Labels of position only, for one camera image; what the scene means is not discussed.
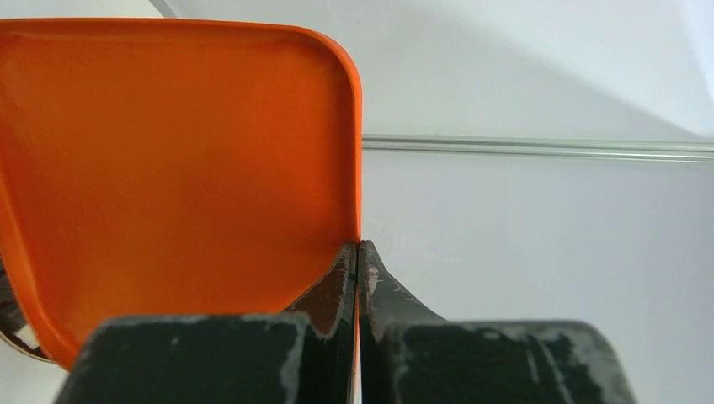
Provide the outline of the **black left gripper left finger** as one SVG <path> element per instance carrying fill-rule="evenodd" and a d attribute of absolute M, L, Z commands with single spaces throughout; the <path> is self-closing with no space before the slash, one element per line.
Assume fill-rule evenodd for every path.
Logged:
<path fill-rule="evenodd" d="M 283 311 L 124 316 L 90 336 L 60 403 L 350 403 L 357 247 Z"/>

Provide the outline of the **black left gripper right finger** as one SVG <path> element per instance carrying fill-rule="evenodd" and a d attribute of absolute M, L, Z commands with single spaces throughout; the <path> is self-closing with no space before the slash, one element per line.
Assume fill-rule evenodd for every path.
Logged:
<path fill-rule="evenodd" d="M 358 251 L 365 403 L 633 403 L 615 350 L 576 321 L 448 321 Z"/>

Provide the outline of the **orange box lid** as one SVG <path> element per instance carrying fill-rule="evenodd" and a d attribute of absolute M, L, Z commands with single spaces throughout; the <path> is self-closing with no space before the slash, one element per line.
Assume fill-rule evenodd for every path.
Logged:
<path fill-rule="evenodd" d="M 276 312 L 360 236 L 362 94 L 302 27 L 1 22 L 1 255 L 72 367 L 126 315 Z"/>

